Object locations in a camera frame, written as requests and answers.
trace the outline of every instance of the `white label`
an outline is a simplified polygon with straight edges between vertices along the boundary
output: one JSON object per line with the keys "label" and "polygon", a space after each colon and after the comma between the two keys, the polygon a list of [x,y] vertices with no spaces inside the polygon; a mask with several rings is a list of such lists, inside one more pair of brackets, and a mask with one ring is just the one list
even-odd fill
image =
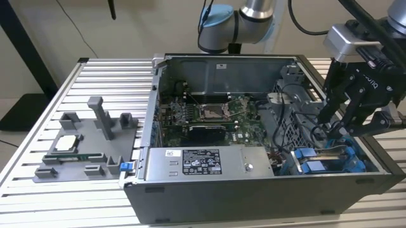
{"label": "white label", "polygon": [[180,157],[182,150],[166,150],[166,157]]}
{"label": "white label", "polygon": [[227,69],[227,64],[216,64],[216,69]]}

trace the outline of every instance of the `aluminum extrusion table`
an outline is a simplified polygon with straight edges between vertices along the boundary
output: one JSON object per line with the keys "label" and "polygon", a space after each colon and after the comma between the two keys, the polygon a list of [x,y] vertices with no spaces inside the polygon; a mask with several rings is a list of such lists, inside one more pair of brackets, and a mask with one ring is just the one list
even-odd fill
{"label": "aluminum extrusion table", "polygon": [[[330,60],[310,59],[326,76]],[[0,174],[1,227],[139,226],[136,214],[119,189],[118,180],[33,183],[31,178],[60,129],[59,118],[76,111],[79,118],[95,118],[87,106],[89,96],[103,96],[112,117],[123,111],[139,118],[134,158],[139,154],[142,125],[152,81],[151,59],[91,59],[77,63],[44,114],[33,126]],[[406,171],[406,130],[375,136],[391,158]],[[406,227],[406,180],[385,194],[365,197],[342,215],[270,220],[186,224],[183,228],[212,227]]]}

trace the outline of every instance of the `warning label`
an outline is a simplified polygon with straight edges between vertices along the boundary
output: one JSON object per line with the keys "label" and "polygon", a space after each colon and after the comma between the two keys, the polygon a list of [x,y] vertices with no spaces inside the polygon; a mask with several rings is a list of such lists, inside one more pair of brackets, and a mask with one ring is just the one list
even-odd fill
{"label": "warning label", "polygon": [[222,174],[219,150],[183,150],[183,174]]}

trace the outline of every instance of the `floor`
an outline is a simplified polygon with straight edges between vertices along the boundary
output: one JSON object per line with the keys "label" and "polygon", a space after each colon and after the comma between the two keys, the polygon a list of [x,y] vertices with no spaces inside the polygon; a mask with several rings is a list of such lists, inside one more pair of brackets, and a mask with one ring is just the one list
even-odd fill
{"label": "floor", "polygon": [[[17,102],[16,99],[0,99],[0,119]],[[7,141],[15,145],[20,145],[28,132],[4,132],[0,131],[0,140]],[[0,142],[0,171],[3,170],[9,158],[12,157],[16,147]]]}

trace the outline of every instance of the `white wall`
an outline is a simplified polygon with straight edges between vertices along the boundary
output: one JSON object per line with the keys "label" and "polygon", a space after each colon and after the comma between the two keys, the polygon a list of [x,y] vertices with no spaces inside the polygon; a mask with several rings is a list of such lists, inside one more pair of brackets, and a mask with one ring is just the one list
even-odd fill
{"label": "white wall", "polygon": [[41,93],[41,89],[0,27],[0,99],[25,93]]}
{"label": "white wall", "polygon": [[[357,0],[357,2],[374,18],[381,18],[386,17],[386,10],[393,0]],[[302,27],[310,31],[329,30],[333,24],[354,19],[338,0],[292,0],[292,12]],[[323,47],[325,36],[306,35],[297,29],[287,7],[282,18],[272,53],[330,57]]]}
{"label": "white wall", "polygon": [[[358,0],[375,17],[386,15],[391,0]],[[24,28],[36,45],[48,70],[60,84],[80,57],[94,54],[55,0],[9,0]],[[203,0],[115,0],[118,19],[112,20],[107,0],[60,0],[84,38],[102,58],[148,58],[154,53],[199,52],[196,27]],[[215,0],[236,9],[243,0]],[[337,0],[294,0],[294,12],[309,30],[329,29],[333,23],[351,18]],[[301,33],[287,10],[283,13],[274,53],[327,57],[323,37]],[[243,45],[243,53],[262,53],[264,44]],[[12,62],[19,71],[21,60]],[[37,88],[29,77],[28,87]],[[7,88],[17,88],[17,79]]]}
{"label": "white wall", "polygon": [[[198,20],[203,0],[60,0],[84,38],[102,58],[150,58],[154,53],[199,52]],[[238,8],[243,0],[216,0]],[[94,57],[55,0],[11,0],[51,73],[61,82],[80,57]],[[244,45],[243,53],[262,53]]]}

